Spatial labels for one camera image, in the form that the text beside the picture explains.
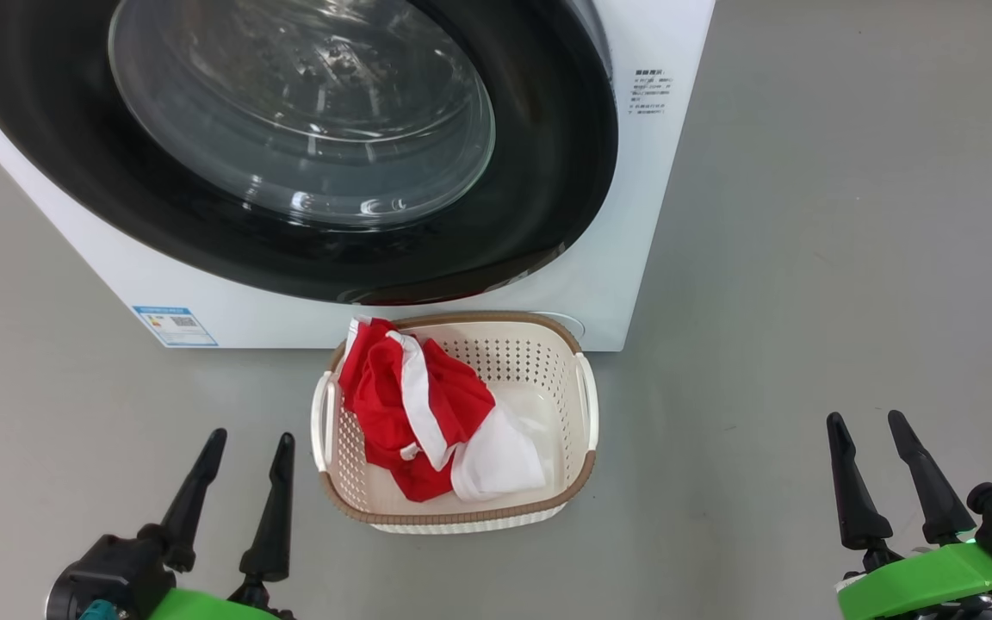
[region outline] brown basket rim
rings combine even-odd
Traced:
[[[566,341],[568,349],[572,350],[574,355],[583,352],[580,348],[580,343],[576,342],[576,337],[574,337],[572,333],[568,332],[568,329],[566,329],[564,325],[558,321],[554,321],[554,319],[544,317],[544,315],[541,314],[446,313],[432,314],[430,317],[402,319],[399,321],[394,321],[394,324],[400,329],[414,329],[425,328],[426,326],[447,325],[448,323],[492,322],[534,323],[534,325],[537,326],[544,326],[544,328],[548,328],[558,333],[562,340]],[[335,353],[332,354],[330,368],[328,368],[331,372],[335,372],[335,369],[339,365],[339,361],[343,360],[345,346],[346,343],[343,342],[343,344],[340,344],[335,350]],[[374,513],[373,511],[358,510],[356,507],[348,504],[345,499],[339,495],[339,491],[335,489],[335,483],[332,482],[332,476],[328,474],[328,472],[319,472],[319,479],[320,482],[323,482],[324,484],[324,492],[327,494],[327,498],[335,504],[335,507],[337,507],[340,512],[347,515],[347,517],[355,519],[355,521],[369,523],[370,525],[452,525],[456,523],[495,521],[495,519],[499,518],[522,517],[526,514],[554,510],[556,507],[568,503],[570,499],[573,499],[576,494],[580,493],[580,490],[583,489],[584,484],[587,483],[587,479],[589,479],[592,475],[592,468],[594,467],[595,450],[589,450],[584,456],[584,464],[583,467],[580,468],[580,473],[576,475],[576,480],[573,480],[572,484],[570,484],[566,490],[556,494],[550,499],[544,499],[540,502],[532,502],[519,506],[509,506],[506,507],[506,509],[462,511],[462,513],[446,514],[381,514]]]

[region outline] washing machine door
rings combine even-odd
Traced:
[[[110,225],[351,303],[538,270],[611,184],[584,1],[0,0],[0,127]]]

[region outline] glass door window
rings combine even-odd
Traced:
[[[413,223],[495,148],[481,76],[406,0],[122,0],[108,52],[163,149],[291,224]]]

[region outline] blue and white sticker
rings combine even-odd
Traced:
[[[188,307],[133,306],[155,337],[168,346],[217,346]]]

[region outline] red cloth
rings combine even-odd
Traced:
[[[388,468],[413,502],[449,493],[454,447],[468,441],[492,411],[492,393],[473,369],[433,341],[412,344],[414,338],[401,337],[383,319],[357,322],[357,328],[339,387],[366,436],[367,462]],[[424,451],[414,454],[416,446]]]

